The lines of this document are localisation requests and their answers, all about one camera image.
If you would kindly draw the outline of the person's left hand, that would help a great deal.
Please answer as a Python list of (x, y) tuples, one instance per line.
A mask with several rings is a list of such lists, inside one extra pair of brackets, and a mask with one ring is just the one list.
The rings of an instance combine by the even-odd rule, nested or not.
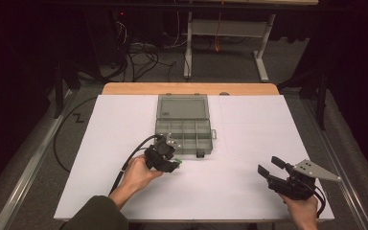
[(160, 171), (152, 171), (147, 167), (144, 155), (133, 157), (128, 163), (127, 170), (118, 189), (125, 195), (132, 196), (143, 190), (153, 179), (160, 177), (162, 174)]

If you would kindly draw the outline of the dark computer tower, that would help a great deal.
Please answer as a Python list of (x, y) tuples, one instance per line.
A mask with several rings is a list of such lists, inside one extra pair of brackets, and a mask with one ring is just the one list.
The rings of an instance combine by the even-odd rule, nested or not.
[(113, 10), (94, 9), (85, 13), (94, 52), (101, 67), (115, 69), (126, 60), (127, 28)]

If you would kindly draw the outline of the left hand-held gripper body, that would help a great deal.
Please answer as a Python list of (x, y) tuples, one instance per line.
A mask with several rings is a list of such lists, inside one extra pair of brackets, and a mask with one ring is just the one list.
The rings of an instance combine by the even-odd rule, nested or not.
[(161, 171), (161, 166), (165, 162), (172, 162), (171, 159), (176, 148), (180, 148), (180, 145), (173, 139), (170, 133), (157, 135), (155, 144), (150, 145), (145, 150), (147, 167)]

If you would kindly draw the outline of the person's right hand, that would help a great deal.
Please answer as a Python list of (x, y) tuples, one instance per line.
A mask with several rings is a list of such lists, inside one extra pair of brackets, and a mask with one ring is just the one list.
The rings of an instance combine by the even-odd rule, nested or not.
[(307, 200), (293, 200), (285, 195), (280, 198), (286, 204), (288, 212), (298, 230), (318, 230), (318, 200), (311, 196)]

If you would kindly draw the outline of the black metal stand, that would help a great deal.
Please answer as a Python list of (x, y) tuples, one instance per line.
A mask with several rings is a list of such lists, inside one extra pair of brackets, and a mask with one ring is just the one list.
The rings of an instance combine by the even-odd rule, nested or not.
[(60, 60), (55, 68), (56, 119), (64, 108), (64, 84), (71, 90), (81, 88), (75, 67), (65, 60)]
[(311, 69), (278, 83), (277, 89), (281, 91), (289, 87), (299, 87), (299, 97), (301, 99), (316, 99), (315, 119), (319, 127), (324, 130), (327, 81), (328, 77), (324, 71)]

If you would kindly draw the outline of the grey plastic compartment box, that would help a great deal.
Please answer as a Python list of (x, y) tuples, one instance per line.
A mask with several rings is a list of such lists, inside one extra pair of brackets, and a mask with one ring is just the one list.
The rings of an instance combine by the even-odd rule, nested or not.
[(206, 95), (159, 95), (155, 133), (170, 136), (177, 154), (204, 158), (213, 150)]

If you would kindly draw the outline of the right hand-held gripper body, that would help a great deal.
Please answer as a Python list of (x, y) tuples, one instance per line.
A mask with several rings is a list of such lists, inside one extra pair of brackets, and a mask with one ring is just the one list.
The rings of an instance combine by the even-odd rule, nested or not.
[(341, 181), (339, 175), (329, 172), (307, 159), (296, 165), (287, 163), (287, 166), (282, 170), (288, 172), (288, 178), (281, 179), (269, 174), (268, 188), (294, 200), (307, 200), (313, 196), (316, 179)]

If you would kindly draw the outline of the white table mat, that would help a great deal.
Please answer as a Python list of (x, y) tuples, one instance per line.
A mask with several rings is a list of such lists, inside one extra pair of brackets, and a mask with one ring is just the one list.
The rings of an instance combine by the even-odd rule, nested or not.
[[(154, 133), (157, 97), (98, 97), (63, 190), (55, 219), (70, 219), (91, 196), (108, 195), (133, 150)], [(211, 154), (182, 156), (172, 173), (153, 180), (122, 212), (132, 221), (287, 220), (259, 167), (281, 178), (274, 156), (296, 164), (308, 154), (283, 96), (212, 96)]]

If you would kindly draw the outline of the white metal desk frame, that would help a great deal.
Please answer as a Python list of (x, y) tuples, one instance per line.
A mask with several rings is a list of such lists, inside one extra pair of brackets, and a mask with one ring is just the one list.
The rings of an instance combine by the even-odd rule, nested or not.
[(275, 18), (276, 15), (271, 14), (268, 19), (263, 22), (222, 20), (221, 16), (219, 16), (218, 19), (193, 19), (193, 14), (189, 12), (187, 20), (187, 43), (184, 56), (184, 78), (188, 80), (192, 76), (193, 36), (210, 35), (215, 39), (215, 47), (217, 50), (219, 49), (219, 38), (221, 36), (259, 38), (261, 40), (261, 45), (258, 50), (253, 52), (253, 58), (261, 82), (269, 82), (263, 55)]

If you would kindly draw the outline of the aluminium floor rail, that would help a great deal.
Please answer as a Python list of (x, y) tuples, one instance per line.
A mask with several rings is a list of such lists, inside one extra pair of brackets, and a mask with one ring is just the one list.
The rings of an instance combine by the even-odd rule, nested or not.
[(330, 168), (334, 173), (337, 173), (341, 177), (341, 181), (338, 183), (338, 186), (356, 222), (356, 226), (359, 230), (368, 230), (368, 215), (363, 209), (356, 189), (353, 187), (348, 175), (346, 174), (341, 162), (336, 155), (328, 134), (317, 123), (315, 109), (313, 108), (313, 105), (308, 100), (303, 100), (302, 104), (308, 112), (310, 120), (313, 123), (316, 132), (318, 133), (320, 140), (326, 149), (326, 156)]
[(61, 122), (64, 120), (65, 111), (69, 108), (71, 102), (75, 100), (77, 91), (68, 90), (65, 93), (63, 110), (58, 117), (50, 123), (50, 128), (42, 139), (40, 145), (34, 151), (29, 163), (21, 174), (16, 183), (11, 195), (0, 213), (0, 230), (8, 230), (16, 216), (24, 198), (29, 192), (36, 175), (46, 157), (46, 149), (54, 138), (59, 129)]

